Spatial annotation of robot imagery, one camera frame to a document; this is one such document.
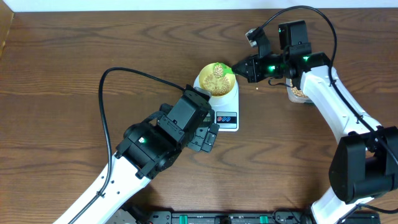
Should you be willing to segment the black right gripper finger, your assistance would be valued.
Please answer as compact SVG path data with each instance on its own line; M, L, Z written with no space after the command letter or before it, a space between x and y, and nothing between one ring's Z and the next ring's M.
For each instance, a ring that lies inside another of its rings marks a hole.
M255 59L254 55L248 56L238 63L234 64L231 69L232 71L251 71L253 69L253 61Z
M244 77L248 81L248 83L256 82L255 75L251 71L239 69L232 69L232 71L234 74Z

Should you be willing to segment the green plastic scoop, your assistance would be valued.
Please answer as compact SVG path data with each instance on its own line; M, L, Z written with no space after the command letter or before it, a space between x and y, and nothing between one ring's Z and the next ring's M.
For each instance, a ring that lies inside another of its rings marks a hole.
M223 78L227 74L233 73L232 69L223 63L215 63L213 66L213 74L216 78Z

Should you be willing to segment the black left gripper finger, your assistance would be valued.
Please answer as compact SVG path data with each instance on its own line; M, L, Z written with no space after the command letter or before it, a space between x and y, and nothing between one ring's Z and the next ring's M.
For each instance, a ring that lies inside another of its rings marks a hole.
M208 130L206 132L204 140L203 140L203 144L201 147L202 151L207 152L207 153L211 152L211 150L214 146L219 128L220 127L218 124L213 123L210 125L210 127L208 128Z
M195 131L193 139L187 144L187 147L196 152L208 152L209 145L205 144L205 138L207 133L208 128L198 128Z

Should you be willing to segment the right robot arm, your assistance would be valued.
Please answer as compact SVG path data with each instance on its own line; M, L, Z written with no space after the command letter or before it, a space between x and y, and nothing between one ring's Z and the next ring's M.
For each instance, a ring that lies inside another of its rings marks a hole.
M330 59L312 52L304 21L279 25L280 54L271 52L261 27L246 38L258 53L232 67L250 83L286 79L317 107L337 141L328 171L330 188L302 223L344 223L355 210L397 189L397 128L385 128L360 107L342 84Z

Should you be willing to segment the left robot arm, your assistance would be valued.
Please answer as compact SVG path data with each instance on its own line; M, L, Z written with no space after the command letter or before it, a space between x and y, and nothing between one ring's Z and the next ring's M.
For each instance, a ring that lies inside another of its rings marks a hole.
M209 91L188 85L175 105L162 104L142 122L128 127L116 153L90 187L57 223L106 223L184 148L210 152L218 134Z

